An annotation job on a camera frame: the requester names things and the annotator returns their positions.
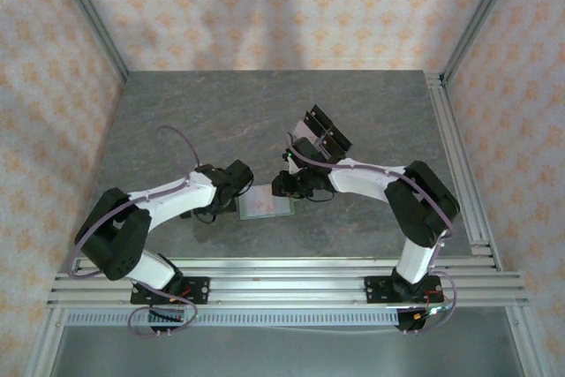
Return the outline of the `green card holder wallet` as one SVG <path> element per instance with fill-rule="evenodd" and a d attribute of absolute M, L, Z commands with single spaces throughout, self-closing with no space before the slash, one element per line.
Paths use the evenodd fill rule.
<path fill-rule="evenodd" d="M 251 189 L 256 186 L 259 185 L 252 186 L 238 199 L 238 207 L 239 207 L 239 214 L 241 220 L 262 219 L 262 218 L 271 218 L 271 217 L 295 214 L 294 203 L 291 201 L 290 198 L 275 197 L 272 193 L 273 202 L 275 206 L 274 212 L 263 216 L 251 216 L 250 213 L 248 212 L 249 191 L 251 191 Z"/>

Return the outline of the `clear acrylic card stand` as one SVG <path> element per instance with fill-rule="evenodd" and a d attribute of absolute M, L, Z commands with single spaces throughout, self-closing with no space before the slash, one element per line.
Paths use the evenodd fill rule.
<path fill-rule="evenodd" d="M 306 138 L 313 149 L 332 163 L 344 159 L 352 146 L 350 140 L 317 104 L 306 111 L 290 134 L 294 140 Z"/>

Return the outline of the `black credit card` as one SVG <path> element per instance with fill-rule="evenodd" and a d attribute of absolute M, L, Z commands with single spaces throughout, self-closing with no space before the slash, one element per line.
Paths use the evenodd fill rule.
<path fill-rule="evenodd" d="M 349 141 L 348 138 L 346 138 L 343 133 L 335 126 L 333 125 L 330 130 L 328 131 L 329 135 L 331 136 L 332 140 L 345 152 L 347 153 L 351 146 L 352 143 Z"/>
<path fill-rule="evenodd" d="M 320 125 L 310 112 L 305 113 L 304 123 L 317 138 L 321 138 L 325 133 L 325 128 Z"/>
<path fill-rule="evenodd" d="M 328 153 L 333 162 L 339 162 L 346 157 L 345 152 L 334 141 L 329 151 L 324 150 Z"/>
<path fill-rule="evenodd" d="M 324 128 L 328 129 L 333 126 L 333 121 L 317 104 L 313 106 L 310 113 Z"/>

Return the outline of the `wide aluminium mounting beam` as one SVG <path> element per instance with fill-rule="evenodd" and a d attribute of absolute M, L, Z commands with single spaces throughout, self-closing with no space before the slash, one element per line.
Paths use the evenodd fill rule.
<path fill-rule="evenodd" d="M 461 270 L 448 272 L 455 282 L 441 278 L 444 293 L 457 294 L 461 306 L 528 305 L 531 295 L 518 273 L 494 272 L 465 274 Z M 58 306 L 118 306 L 130 304 L 132 283 L 110 282 L 100 278 L 74 281 L 57 278 L 48 303 Z M 210 279 L 209 306 L 227 307 L 315 307 L 352 306 L 366 304 L 365 285 L 361 277 L 265 277 L 215 276 Z"/>

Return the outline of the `black electronics box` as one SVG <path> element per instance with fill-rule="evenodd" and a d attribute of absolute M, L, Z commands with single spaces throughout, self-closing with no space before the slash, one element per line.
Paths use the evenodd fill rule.
<path fill-rule="evenodd" d="M 395 328 L 404 335 L 429 333 L 436 328 L 436 325 L 427 324 L 427 321 L 440 311 L 441 306 L 399 308 L 396 310 L 398 322 Z"/>
<path fill-rule="evenodd" d="M 147 316 L 149 327 L 154 333 L 170 333 L 185 323 L 182 311 L 149 310 Z"/>

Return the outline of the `aluminium table edge rail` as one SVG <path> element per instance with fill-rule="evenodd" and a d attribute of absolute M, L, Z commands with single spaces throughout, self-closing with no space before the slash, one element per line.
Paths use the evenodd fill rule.
<path fill-rule="evenodd" d="M 173 264 L 185 272 L 195 273 L 196 269 L 228 269 L 287 271 L 296 269 L 390 269 L 396 265 L 397 259 L 375 258 L 215 258 L 215 259 L 176 259 Z M 447 257 L 434 262 L 435 269 L 463 269 L 472 271 L 496 271 L 497 267 L 490 256 L 483 257 Z"/>

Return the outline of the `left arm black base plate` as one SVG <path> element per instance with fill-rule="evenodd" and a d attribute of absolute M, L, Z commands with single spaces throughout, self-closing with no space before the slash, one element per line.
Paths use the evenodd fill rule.
<path fill-rule="evenodd" d="M 140 283 L 132 286 L 132 294 L 130 302 L 133 305 L 168 305 L 178 304 L 178 301 L 172 300 L 171 296 L 184 298 L 193 302 L 195 305 L 206 305 L 210 279 L 203 276 L 183 276 L 175 277 L 170 283 L 165 285 L 161 292 L 165 295 L 157 294 L 154 291 L 145 288 Z"/>

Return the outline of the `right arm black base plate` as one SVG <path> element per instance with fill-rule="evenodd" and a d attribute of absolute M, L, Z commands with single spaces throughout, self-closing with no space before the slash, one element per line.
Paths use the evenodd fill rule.
<path fill-rule="evenodd" d="M 445 297 L 441 279 L 425 275 L 419 283 L 407 283 L 398 276 L 367 276 L 364 280 L 368 304 L 440 304 Z"/>

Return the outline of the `aluminium side rail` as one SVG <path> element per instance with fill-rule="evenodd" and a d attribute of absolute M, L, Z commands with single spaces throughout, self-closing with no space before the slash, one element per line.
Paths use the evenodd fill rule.
<path fill-rule="evenodd" d="M 489 257 L 493 267 L 497 271 L 502 271 L 498 248 L 471 172 L 447 89 L 443 86 L 439 74 L 426 73 L 425 79 L 454 181 L 456 197 L 461 206 L 465 234 L 470 242 L 471 252 L 474 256 Z"/>

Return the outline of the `aluminium frame post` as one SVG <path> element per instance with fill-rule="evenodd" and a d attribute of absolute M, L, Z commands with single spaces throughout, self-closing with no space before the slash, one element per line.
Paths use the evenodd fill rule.
<path fill-rule="evenodd" d="M 130 70 L 126 65 L 117 45 L 114 43 L 108 28 L 102 20 L 93 0 L 73 0 L 82 16 L 90 26 L 95 38 L 102 47 L 117 76 L 125 84 L 129 78 Z"/>
<path fill-rule="evenodd" d="M 480 0 L 478 2 L 478 6 L 471 15 L 469 23 L 454 47 L 444 71 L 439 74 L 440 82 L 443 87 L 448 87 L 454 80 L 460 65 L 467 53 L 471 50 L 473 42 L 480 33 L 482 26 L 486 23 L 497 1 L 498 0 Z"/>

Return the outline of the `aluminium frame leg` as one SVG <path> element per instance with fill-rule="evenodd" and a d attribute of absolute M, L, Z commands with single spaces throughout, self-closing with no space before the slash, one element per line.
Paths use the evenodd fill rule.
<path fill-rule="evenodd" d="M 531 308 L 514 305 L 505 310 L 524 377 L 554 377 Z"/>
<path fill-rule="evenodd" d="M 67 308 L 48 309 L 35 338 L 24 377 L 50 377 L 67 317 Z"/>

